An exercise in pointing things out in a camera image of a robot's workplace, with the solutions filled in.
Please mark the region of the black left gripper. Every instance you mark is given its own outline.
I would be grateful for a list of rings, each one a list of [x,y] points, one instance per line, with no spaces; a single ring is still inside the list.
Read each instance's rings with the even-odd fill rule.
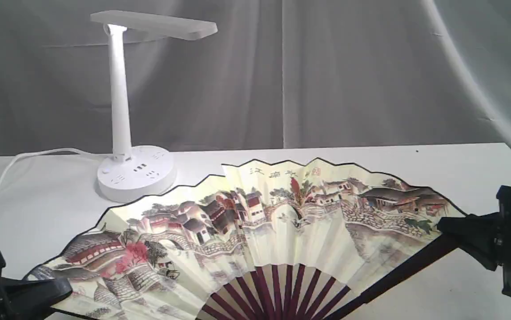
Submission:
[[[49,280],[15,280],[1,278],[2,269],[6,266],[0,251],[0,320],[5,320],[8,308],[41,308],[50,307],[68,298],[72,286],[65,278]]]

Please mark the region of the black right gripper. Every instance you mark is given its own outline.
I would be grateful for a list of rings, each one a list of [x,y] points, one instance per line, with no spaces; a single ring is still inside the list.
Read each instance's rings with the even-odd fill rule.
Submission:
[[[486,270],[495,271],[502,266],[502,293],[511,297],[511,187],[501,186],[496,198],[499,212],[483,216],[443,217],[437,227],[441,233],[456,239],[459,249]]]

